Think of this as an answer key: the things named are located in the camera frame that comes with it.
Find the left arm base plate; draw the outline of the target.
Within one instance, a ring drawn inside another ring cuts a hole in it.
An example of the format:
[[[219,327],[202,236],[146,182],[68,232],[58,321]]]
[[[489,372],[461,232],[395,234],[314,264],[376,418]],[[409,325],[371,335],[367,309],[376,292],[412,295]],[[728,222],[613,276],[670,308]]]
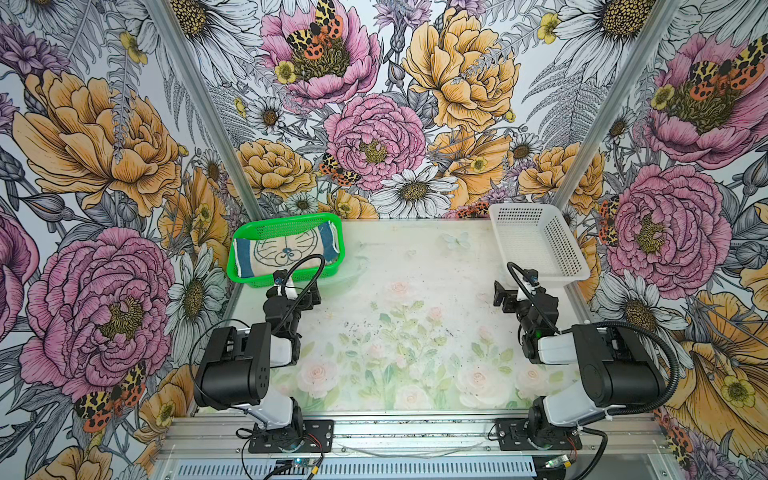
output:
[[[304,420],[303,425],[259,430],[250,437],[250,454],[320,454],[332,450],[335,422],[332,420]]]

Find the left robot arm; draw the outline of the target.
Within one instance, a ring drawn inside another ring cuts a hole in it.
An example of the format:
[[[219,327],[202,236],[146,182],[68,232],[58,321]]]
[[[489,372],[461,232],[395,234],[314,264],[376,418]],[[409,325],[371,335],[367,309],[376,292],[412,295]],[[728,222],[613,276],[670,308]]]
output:
[[[276,285],[266,294],[263,322],[225,320],[206,332],[208,342],[194,377],[195,402],[253,418],[250,438],[257,451],[295,452],[308,437],[298,401],[272,389],[270,377],[298,363],[301,313],[320,303],[316,284],[300,290]]]

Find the white plastic basket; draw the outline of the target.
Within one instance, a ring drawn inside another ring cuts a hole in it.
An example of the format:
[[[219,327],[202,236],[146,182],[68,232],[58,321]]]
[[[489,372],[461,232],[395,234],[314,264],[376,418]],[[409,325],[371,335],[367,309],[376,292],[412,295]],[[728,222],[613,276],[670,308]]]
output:
[[[504,263],[537,270],[539,282],[546,287],[590,277],[585,256],[558,208],[536,203],[493,204],[489,218]]]

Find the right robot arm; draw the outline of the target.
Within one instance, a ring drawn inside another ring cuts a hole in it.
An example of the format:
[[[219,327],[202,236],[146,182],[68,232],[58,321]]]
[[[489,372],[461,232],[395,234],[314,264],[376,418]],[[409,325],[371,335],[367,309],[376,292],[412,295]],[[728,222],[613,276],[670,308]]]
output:
[[[542,287],[494,284],[494,306],[516,316],[524,357],[534,365],[578,369],[573,385],[537,397],[524,416],[500,418],[491,430],[503,451],[579,449],[580,432],[592,423],[657,409],[674,394],[680,365],[671,350],[662,374],[644,346],[665,346],[654,332],[626,322],[575,324],[558,329],[559,301]]]

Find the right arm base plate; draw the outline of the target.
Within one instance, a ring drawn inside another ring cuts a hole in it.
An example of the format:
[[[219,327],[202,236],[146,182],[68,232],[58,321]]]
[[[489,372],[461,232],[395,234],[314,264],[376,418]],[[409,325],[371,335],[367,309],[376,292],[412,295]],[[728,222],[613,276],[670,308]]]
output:
[[[533,426],[527,418],[496,419],[491,437],[496,439],[501,451],[579,451],[582,448],[575,428],[552,426],[547,422]]]

